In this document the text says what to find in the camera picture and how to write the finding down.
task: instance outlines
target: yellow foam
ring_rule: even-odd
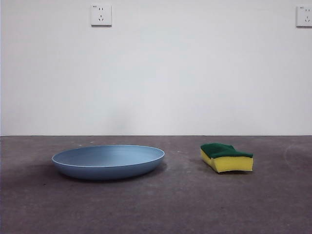
[[[216,172],[253,171],[254,159],[252,157],[223,156],[217,158],[209,158],[202,149],[200,150],[200,153],[203,160]]]

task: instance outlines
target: wall socket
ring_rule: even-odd
[[[112,26],[112,6],[93,4],[90,7],[91,26]]]
[[[312,5],[297,6],[297,27],[312,27]]]

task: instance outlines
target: gray floor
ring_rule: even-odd
[[[254,153],[251,173],[217,174],[203,143]],[[59,174],[53,154],[90,145],[165,151],[143,176],[106,182]],[[3,234],[311,234],[312,136],[1,137]]]

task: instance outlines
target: blue plate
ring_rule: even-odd
[[[102,145],[72,149],[56,154],[52,161],[63,174],[79,179],[122,179],[147,173],[163,160],[165,153],[141,145]]]

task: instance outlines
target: plate rim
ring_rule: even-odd
[[[56,155],[65,153],[67,151],[71,151],[71,150],[78,150],[78,149],[85,149],[85,148],[95,148],[95,147],[103,147],[103,146],[139,146],[139,147],[146,147],[146,148],[153,148],[153,149],[157,149],[160,150],[162,152],[162,155],[154,160],[148,161],[148,162],[143,162],[143,163],[136,163],[136,164],[129,164],[129,165],[121,165],[121,166],[80,166],[80,165],[73,165],[73,164],[66,164],[66,163],[61,163],[61,162],[57,162],[54,157]],[[94,145],[94,146],[86,146],[86,147],[80,147],[80,148],[73,148],[73,149],[69,149],[69,150],[64,150],[61,151],[55,155],[52,156],[51,160],[55,163],[55,164],[59,164],[59,165],[63,165],[63,166],[70,166],[70,167],[86,167],[86,168],[112,168],[112,167],[129,167],[129,166],[135,166],[135,165],[141,165],[141,164],[146,164],[146,163],[151,163],[157,160],[160,160],[162,158],[164,158],[165,156],[165,152],[162,149],[156,148],[156,147],[152,147],[152,146],[147,146],[147,145],[126,145],[126,144],[115,144],[115,145]]]

